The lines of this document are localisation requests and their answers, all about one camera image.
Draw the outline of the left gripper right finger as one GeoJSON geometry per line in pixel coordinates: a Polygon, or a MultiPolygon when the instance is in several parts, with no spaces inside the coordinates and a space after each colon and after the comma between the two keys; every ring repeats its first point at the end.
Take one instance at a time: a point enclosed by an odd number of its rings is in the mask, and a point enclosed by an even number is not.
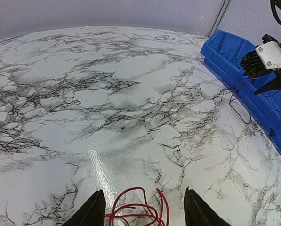
{"type": "Polygon", "coordinates": [[[186,188],[184,195],[186,226],[231,226],[193,190],[186,188]]]}

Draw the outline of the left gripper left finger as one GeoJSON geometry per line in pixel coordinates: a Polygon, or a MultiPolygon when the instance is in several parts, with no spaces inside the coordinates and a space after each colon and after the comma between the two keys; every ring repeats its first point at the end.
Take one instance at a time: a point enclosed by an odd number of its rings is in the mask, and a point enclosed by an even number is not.
{"type": "Polygon", "coordinates": [[[105,208],[103,190],[95,191],[62,226],[104,226],[105,208]]]}

